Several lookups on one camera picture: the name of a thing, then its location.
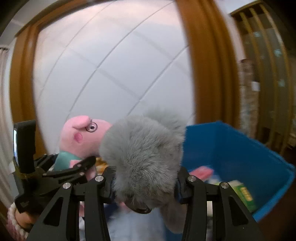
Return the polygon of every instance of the plush toy head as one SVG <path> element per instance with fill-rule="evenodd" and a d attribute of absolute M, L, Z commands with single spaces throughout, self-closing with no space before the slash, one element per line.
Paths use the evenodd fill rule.
<path fill-rule="evenodd" d="M 104 120 L 90 119 L 86 115 L 69 119 L 60 136 L 60 151 L 67 151 L 81 159 L 96 155 L 101 140 L 111 124 Z"/>

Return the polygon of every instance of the pink cheek spot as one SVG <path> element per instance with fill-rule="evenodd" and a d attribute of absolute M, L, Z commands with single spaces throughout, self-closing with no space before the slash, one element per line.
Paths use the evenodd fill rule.
<path fill-rule="evenodd" d="M 81 133 L 76 133 L 76 134 L 74 135 L 74 140 L 75 140 L 77 143 L 82 143 L 82 140 L 83 140 L 82 134 L 81 134 Z"/>

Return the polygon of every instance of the plush toy eye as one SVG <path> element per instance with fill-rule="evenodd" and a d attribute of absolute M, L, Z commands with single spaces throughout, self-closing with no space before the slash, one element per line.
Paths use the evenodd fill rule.
<path fill-rule="evenodd" d="M 96 131 L 98 128 L 98 125 L 94 122 L 91 122 L 85 129 L 88 131 L 88 132 L 94 132 Z"/>

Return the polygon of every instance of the gray fluffy plush toy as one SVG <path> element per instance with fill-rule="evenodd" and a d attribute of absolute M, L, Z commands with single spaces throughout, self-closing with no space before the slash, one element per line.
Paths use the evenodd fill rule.
<path fill-rule="evenodd" d="M 174 200 L 174 186 L 183 155 L 186 124 L 168 111 L 128 116 L 104 135 L 100 155 L 115 168 L 118 202 L 134 209 L 160 208 L 165 225 L 181 233 L 186 205 Z"/>

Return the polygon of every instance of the wooden floor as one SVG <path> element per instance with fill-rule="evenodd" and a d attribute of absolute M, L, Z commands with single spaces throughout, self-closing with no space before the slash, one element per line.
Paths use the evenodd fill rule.
<path fill-rule="evenodd" d="M 296 149 L 287 148 L 284 158 L 296 166 Z M 259 226 L 266 241 L 296 240 L 296 180 Z"/>

